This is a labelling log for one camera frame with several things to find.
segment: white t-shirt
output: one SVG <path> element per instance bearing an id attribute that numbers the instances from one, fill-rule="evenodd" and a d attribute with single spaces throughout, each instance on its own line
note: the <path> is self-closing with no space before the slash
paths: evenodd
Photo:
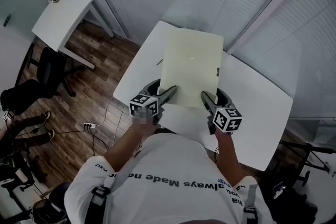
<path id="1" fill-rule="evenodd" d="M 127 180 L 108 196 L 113 223 L 177 224 L 216 219 L 241 224 L 251 176 L 231 186 L 204 147 L 175 134 L 156 134 L 141 147 L 140 161 Z M 96 186 L 111 186 L 116 173 L 102 156 L 87 160 L 65 195 L 72 224 L 84 223 Z M 260 188 L 255 207 L 259 224 L 273 223 Z"/>

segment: table leg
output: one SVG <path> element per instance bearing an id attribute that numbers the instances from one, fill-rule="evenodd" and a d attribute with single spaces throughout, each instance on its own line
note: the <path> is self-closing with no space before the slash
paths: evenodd
<path id="1" fill-rule="evenodd" d="M 81 62 L 83 65 L 86 65 L 89 68 L 92 68 L 92 69 L 95 68 L 95 65 L 91 64 L 87 60 L 81 58 L 80 56 L 78 56 L 77 54 L 73 53 L 72 51 L 68 50 L 65 47 L 59 48 L 59 51 L 63 52 L 67 56 L 70 56 L 71 58 L 74 58 L 74 60 L 77 60 L 77 61 Z"/>
<path id="2" fill-rule="evenodd" d="M 105 21 L 103 20 L 103 18 L 99 15 L 98 11 L 95 9 L 95 7 L 92 5 L 92 3 L 90 4 L 90 10 L 91 10 L 92 14 L 95 16 L 95 18 L 98 20 L 98 22 L 100 23 L 100 25 L 102 26 L 102 28 L 106 31 L 106 33 L 110 37 L 114 37 L 114 33 L 111 31 L 111 29 L 105 23 Z"/>

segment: white desk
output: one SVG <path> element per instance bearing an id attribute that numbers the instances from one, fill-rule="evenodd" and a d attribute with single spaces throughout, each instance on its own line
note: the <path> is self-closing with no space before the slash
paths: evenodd
<path id="1" fill-rule="evenodd" d="M 58 3 L 51 1 L 39 17 L 32 32 L 55 51 L 61 51 L 82 64 L 95 68 L 93 64 L 64 47 L 89 10 L 108 35 L 113 37 L 113 32 L 92 5 L 92 0 L 60 0 Z"/>
<path id="2" fill-rule="evenodd" d="M 167 29 L 158 22 L 134 57 L 113 96 L 128 104 L 146 84 L 159 79 L 164 55 Z M 285 129 L 292 98 L 272 82 L 233 56 L 223 52 L 218 87 L 233 100 L 244 119 L 233 141 L 239 162 L 265 170 L 274 155 Z M 160 124 L 175 133 L 201 142 L 214 151 L 216 137 L 209 134 L 204 109 L 164 105 Z"/>

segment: shoe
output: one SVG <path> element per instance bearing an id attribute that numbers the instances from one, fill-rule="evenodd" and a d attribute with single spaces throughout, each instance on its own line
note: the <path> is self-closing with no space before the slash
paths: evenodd
<path id="1" fill-rule="evenodd" d="M 55 130 L 54 129 L 50 129 L 49 132 L 48 132 L 48 134 L 49 134 L 50 140 L 53 139 L 54 136 L 55 136 Z"/>
<path id="2" fill-rule="evenodd" d="M 51 111 L 47 111 L 46 113 L 44 113 L 44 116 L 46 117 L 46 119 L 44 120 L 44 122 L 46 123 L 51 116 Z"/>

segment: shoulder strap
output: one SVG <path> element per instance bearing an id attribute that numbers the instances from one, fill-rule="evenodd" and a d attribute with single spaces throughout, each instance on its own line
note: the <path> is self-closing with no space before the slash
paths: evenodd
<path id="1" fill-rule="evenodd" d="M 129 174 L 138 165 L 139 159 L 139 156 L 130 159 L 117 173 L 113 185 L 110 188 L 97 186 L 92 190 L 93 197 L 85 217 L 85 224 L 103 223 L 107 196 L 115 192 L 126 181 Z"/>
<path id="2" fill-rule="evenodd" d="M 248 190 L 247 200 L 245 201 L 244 213 L 243 213 L 243 224 L 257 224 L 258 215 L 257 210 L 254 206 L 256 200 L 256 191 L 258 185 L 250 185 Z"/>

